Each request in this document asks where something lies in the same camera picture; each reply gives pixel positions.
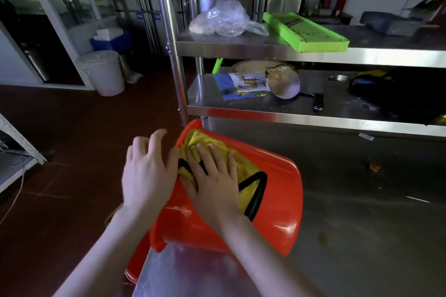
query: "gray container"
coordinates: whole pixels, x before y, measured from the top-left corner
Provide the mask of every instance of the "gray container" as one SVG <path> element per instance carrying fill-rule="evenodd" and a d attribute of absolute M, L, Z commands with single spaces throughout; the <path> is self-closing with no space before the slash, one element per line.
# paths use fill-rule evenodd
<path fill-rule="evenodd" d="M 384 35 L 411 37 L 421 22 L 387 12 L 364 12 L 360 23 Z"/>

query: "red bucket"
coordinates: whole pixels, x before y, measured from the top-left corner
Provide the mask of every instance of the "red bucket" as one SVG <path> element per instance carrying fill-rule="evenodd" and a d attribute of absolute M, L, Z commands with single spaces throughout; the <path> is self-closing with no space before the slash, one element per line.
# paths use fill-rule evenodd
<path fill-rule="evenodd" d="M 265 192 L 260 199 L 253 225 L 278 252 L 288 255 L 298 235 L 302 217 L 302 179 L 297 166 L 282 156 L 205 130 L 200 120 L 194 120 L 187 125 L 176 146 L 182 145 L 191 129 L 199 129 L 215 140 L 236 149 L 267 174 Z M 179 179 L 175 182 L 172 197 L 133 255 L 126 272 L 127 277 L 131 281 L 137 281 L 150 246 L 161 252 L 169 242 L 229 251 L 218 235 L 193 209 Z"/>

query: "left hand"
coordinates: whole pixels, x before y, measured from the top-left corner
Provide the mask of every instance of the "left hand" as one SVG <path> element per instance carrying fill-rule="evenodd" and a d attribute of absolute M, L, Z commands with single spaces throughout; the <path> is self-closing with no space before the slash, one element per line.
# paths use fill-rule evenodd
<path fill-rule="evenodd" d="M 179 148 L 170 150 L 164 165 L 161 139 L 166 134 L 159 129 L 147 137 L 135 137 L 127 149 L 127 160 L 122 175 L 123 209 L 132 218 L 145 219 L 159 215 L 170 199 L 178 173 Z"/>

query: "finger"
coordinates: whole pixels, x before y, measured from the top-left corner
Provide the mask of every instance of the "finger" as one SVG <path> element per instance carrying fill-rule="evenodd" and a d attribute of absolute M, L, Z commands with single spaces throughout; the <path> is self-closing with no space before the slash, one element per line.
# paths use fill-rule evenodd
<path fill-rule="evenodd" d="M 234 159 L 234 156 L 229 153 L 228 157 L 227 157 L 227 163 L 229 166 L 229 176 L 231 176 L 231 178 L 234 180 L 234 182 L 236 184 L 238 184 L 237 181 L 237 164 L 236 161 Z"/>
<path fill-rule="evenodd" d="M 161 159 L 161 140 L 166 133 L 165 129 L 159 129 L 152 134 L 148 143 L 149 155 L 154 155 Z"/>
<path fill-rule="evenodd" d="M 167 174 L 177 177 L 178 173 L 178 159 L 180 157 L 180 148 L 174 147 L 170 149 L 169 157 L 166 162 Z"/>
<path fill-rule="evenodd" d="M 207 173 L 209 175 L 217 175 L 219 171 L 217 170 L 217 166 L 215 165 L 212 155 L 199 143 L 197 143 L 197 149 L 200 153 L 201 159 L 203 160 Z"/>
<path fill-rule="evenodd" d="M 126 162 L 131 162 L 132 159 L 133 159 L 133 151 L 132 151 L 132 148 L 131 148 L 131 145 L 130 145 L 127 148 Z"/>
<path fill-rule="evenodd" d="M 192 204 L 197 199 L 197 190 L 195 189 L 195 186 L 193 185 L 192 181 L 184 176 L 180 176 L 181 183 L 183 184 L 184 190 L 190 197 L 190 200 L 192 201 Z"/>
<path fill-rule="evenodd" d="M 197 160 L 193 157 L 189 149 L 186 149 L 186 159 L 190 169 L 192 170 L 192 174 L 197 179 L 197 182 L 202 182 L 206 177 L 206 174 L 204 173 L 203 168 L 198 164 Z"/>
<path fill-rule="evenodd" d="M 148 138 L 137 136 L 133 139 L 132 152 L 133 157 L 141 157 L 147 154 Z"/>
<path fill-rule="evenodd" d="M 214 156 L 215 164 L 217 165 L 217 168 L 220 173 L 227 174 L 227 168 L 223 160 L 223 156 L 221 155 L 219 148 L 212 144 L 210 145 L 210 150 L 212 152 L 212 156 Z"/>

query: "trash can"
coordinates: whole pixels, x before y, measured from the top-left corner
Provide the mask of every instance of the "trash can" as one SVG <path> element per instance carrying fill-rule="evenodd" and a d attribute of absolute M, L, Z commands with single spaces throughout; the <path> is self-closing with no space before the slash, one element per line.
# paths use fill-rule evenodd
<path fill-rule="evenodd" d="M 124 91 L 118 52 L 87 53 L 81 57 L 81 64 L 93 86 L 103 97 L 112 97 Z"/>

